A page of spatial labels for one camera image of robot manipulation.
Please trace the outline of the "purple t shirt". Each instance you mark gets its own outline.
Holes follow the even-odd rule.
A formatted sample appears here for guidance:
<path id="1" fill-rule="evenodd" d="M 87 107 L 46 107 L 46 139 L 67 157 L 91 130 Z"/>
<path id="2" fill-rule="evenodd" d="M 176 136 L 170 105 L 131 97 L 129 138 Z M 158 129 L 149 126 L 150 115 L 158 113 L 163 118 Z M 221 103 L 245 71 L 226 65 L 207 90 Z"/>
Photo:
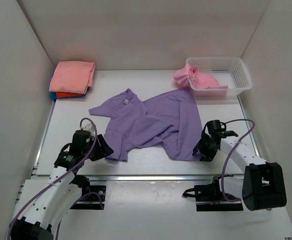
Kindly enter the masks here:
<path id="1" fill-rule="evenodd" d="M 177 161 L 198 161 L 193 154 L 202 133 L 196 101 L 188 88 L 178 88 L 142 101 L 131 89 L 115 95 L 89 114 L 109 118 L 104 139 L 113 154 L 107 159 L 126 162 L 133 149 L 161 146 Z"/>

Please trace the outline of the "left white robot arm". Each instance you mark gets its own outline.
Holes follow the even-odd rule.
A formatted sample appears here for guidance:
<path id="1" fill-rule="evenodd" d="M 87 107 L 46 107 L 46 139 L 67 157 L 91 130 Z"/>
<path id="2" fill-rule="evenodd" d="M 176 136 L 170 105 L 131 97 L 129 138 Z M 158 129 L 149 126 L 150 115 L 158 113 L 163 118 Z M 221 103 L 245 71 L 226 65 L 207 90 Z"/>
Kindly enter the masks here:
<path id="1" fill-rule="evenodd" d="M 7 239 L 55 240 L 68 210 L 102 210 L 104 186 L 92 186 L 89 178 L 78 171 L 86 160 L 98 161 L 113 152 L 101 134 L 94 136 L 92 131 L 76 130 L 72 141 L 60 150 L 44 189 L 13 218 Z"/>

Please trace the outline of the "folded blue t shirt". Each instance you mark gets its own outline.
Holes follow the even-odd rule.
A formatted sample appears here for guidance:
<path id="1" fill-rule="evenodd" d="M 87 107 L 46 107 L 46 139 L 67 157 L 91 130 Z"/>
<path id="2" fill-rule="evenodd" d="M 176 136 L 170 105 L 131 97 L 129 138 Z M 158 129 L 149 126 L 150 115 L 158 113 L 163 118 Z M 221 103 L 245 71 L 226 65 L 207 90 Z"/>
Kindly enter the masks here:
<path id="1" fill-rule="evenodd" d="M 67 88 L 62 87 L 62 88 L 58 89 L 58 91 L 51 91 L 51 92 L 50 92 L 50 97 L 51 97 L 53 100 L 59 99 L 59 98 L 56 97 L 55 92 L 78 93 L 78 92 L 69 92 L 69 91 L 67 91 L 67 90 L 68 90 Z M 78 93 L 78 94 L 85 94 L 85 95 L 86 95 L 86 93 L 87 93 L 89 90 L 90 90 L 90 87 L 86 88 L 86 90 L 85 90 L 84 93 Z"/>

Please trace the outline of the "white plastic basket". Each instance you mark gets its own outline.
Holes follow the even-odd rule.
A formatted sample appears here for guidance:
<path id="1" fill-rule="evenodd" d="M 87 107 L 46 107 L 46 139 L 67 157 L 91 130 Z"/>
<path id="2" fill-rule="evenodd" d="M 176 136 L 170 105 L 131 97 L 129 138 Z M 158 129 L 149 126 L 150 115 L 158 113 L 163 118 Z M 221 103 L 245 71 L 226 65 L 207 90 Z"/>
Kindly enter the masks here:
<path id="1" fill-rule="evenodd" d="M 196 97 L 235 97 L 253 86 L 248 70 L 239 57 L 189 57 L 185 63 L 197 67 L 200 73 L 211 75 L 220 86 L 227 86 L 223 89 L 199 89 L 190 83 L 190 91 Z"/>

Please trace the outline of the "folded orange t shirt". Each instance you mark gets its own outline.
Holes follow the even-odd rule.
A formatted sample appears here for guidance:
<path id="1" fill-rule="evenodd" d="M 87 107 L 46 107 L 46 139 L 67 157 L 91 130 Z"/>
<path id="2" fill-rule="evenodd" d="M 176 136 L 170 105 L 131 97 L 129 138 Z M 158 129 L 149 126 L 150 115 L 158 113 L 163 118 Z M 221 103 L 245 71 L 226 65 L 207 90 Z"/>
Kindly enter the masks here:
<path id="1" fill-rule="evenodd" d="M 72 93 L 72 92 L 55 92 L 56 98 L 77 98 L 77 97 L 83 97 L 85 94 L 82 93 Z"/>

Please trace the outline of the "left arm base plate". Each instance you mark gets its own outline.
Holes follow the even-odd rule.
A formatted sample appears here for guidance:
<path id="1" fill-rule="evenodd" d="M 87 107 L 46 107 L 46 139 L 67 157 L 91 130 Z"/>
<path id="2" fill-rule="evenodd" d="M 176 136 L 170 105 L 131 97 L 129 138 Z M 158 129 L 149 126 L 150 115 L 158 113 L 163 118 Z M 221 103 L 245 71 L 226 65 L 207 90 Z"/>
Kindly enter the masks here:
<path id="1" fill-rule="evenodd" d="M 104 210 L 106 185 L 91 185 L 83 196 L 73 204 L 71 210 Z"/>

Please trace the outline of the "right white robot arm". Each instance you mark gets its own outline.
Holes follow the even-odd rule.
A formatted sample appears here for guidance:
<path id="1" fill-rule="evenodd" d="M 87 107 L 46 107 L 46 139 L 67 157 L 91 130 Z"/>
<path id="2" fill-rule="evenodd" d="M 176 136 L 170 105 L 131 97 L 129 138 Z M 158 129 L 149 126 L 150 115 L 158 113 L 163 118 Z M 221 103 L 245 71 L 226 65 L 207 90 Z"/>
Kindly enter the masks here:
<path id="1" fill-rule="evenodd" d="M 217 152 L 226 154 L 221 176 L 207 185 L 194 186 L 197 202 L 240 201 L 250 211 L 281 208 L 287 204 L 282 167 L 254 154 L 227 124 L 220 120 L 207 122 L 193 154 L 202 162 L 211 162 Z"/>

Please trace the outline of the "aluminium rail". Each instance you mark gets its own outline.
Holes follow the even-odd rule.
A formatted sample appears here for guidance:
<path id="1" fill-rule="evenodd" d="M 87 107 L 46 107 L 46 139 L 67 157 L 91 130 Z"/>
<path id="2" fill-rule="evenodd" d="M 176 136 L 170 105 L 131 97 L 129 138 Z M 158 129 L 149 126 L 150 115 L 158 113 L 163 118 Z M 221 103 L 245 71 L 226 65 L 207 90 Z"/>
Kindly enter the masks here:
<path id="1" fill-rule="evenodd" d="M 222 163 L 97 163 L 86 164 L 79 174 L 92 181 L 193 181 L 208 180 L 222 173 Z"/>

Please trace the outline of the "folded salmon pink t shirt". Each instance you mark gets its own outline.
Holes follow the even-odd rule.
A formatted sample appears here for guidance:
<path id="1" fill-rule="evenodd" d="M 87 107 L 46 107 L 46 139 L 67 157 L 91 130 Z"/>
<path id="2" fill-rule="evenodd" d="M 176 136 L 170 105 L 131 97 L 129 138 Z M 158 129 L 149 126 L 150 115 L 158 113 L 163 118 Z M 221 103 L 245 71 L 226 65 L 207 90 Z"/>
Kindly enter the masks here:
<path id="1" fill-rule="evenodd" d="M 68 92 L 84 93 L 86 88 L 93 86 L 95 69 L 94 62 L 60 61 L 54 70 L 49 91 L 58 92 L 60 88 L 67 88 Z"/>

